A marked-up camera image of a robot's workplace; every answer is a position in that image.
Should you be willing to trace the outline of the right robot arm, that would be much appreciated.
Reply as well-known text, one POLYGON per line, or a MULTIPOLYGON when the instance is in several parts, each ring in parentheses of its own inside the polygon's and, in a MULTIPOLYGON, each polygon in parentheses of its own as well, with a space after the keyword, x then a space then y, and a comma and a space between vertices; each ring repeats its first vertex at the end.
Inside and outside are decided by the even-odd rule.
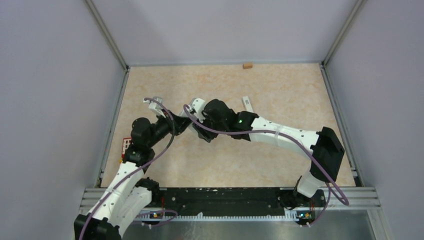
POLYGON ((313 131, 285 126, 251 111, 235 112, 218 99, 205 102, 195 98, 183 110, 199 137, 207 142, 218 135, 227 135, 236 140, 285 148, 310 159, 309 170, 300 177, 293 192, 297 205, 307 206, 323 185, 332 184, 334 190, 341 191, 336 180, 345 149, 332 128, 324 126, 313 131))

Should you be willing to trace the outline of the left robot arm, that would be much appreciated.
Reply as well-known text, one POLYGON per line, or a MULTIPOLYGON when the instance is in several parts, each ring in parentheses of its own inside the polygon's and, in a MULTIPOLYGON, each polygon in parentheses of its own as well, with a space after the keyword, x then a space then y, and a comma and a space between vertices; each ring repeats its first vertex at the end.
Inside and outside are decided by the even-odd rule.
POLYGON ((155 154, 153 146, 167 135, 176 137, 183 133, 192 121, 173 113, 158 115, 151 123, 140 117, 133 121, 131 140, 119 169, 100 200, 86 214, 79 214, 73 224, 77 240, 120 240, 141 210, 160 202, 155 190, 157 182, 144 175, 155 154))

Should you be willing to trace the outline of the slim white remote control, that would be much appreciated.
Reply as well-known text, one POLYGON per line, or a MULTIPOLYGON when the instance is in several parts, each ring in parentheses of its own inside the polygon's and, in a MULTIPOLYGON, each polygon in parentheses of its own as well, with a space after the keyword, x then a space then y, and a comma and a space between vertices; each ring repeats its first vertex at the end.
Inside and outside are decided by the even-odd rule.
POLYGON ((254 113, 255 112, 253 110, 253 106, 251 104, 251 100, 250 100, 250 98, 248 96, 243 96, 242 97, 242 103, 243 103, 244 109, 247 112, 250 112, 250 113, 254 113))

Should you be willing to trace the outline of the white grey remote control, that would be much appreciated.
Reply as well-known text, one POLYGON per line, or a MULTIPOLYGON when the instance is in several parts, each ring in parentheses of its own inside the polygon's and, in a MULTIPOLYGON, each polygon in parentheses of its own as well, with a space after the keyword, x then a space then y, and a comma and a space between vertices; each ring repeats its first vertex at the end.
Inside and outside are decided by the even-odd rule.
POLYGON ((181 111, 178 116, 183 119, 190 119, 190 115, 187 114, 185 111, 181 111))

